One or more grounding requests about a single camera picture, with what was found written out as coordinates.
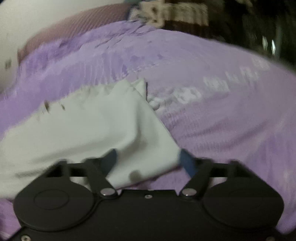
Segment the pile of pillows and blankets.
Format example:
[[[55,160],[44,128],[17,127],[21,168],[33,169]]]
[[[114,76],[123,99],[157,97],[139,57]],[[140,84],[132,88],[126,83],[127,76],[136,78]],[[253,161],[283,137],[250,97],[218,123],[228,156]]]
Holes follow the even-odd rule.
[[[128,20],[160,29],[165,26],[164,4],[165,1],[141,1],[131,8]]]

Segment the white Nevada long-sleeve shirt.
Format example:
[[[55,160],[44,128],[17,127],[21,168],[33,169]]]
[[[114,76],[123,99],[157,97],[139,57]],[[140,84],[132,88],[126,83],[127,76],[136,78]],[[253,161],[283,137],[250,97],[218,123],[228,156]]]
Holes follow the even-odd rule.
[[[143,79],[83,87],[4,132],[1,197],[12,199],[60,159],[79,163],[116,149],[108,181],[121,188],[178,164],[180,148],[147,102]]]

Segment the beige brown striped curtain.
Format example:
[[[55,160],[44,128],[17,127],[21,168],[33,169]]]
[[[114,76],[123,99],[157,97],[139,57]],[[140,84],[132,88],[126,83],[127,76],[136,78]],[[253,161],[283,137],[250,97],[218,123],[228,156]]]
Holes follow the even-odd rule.
[[[163,15],[165,30],[209,37],[209,13],[205,1],[164,1]]]

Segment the purple patterned bed sheet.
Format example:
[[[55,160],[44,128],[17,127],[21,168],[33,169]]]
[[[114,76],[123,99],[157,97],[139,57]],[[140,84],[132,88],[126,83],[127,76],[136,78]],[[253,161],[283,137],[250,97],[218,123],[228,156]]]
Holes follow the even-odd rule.
[[[283,197],[277,229],[295,230],[295,74],[252,52],[128,21],[55,40],[29,54],[1,95],[1,132],[45,100],[138,78],[181,148],[243,161]]]

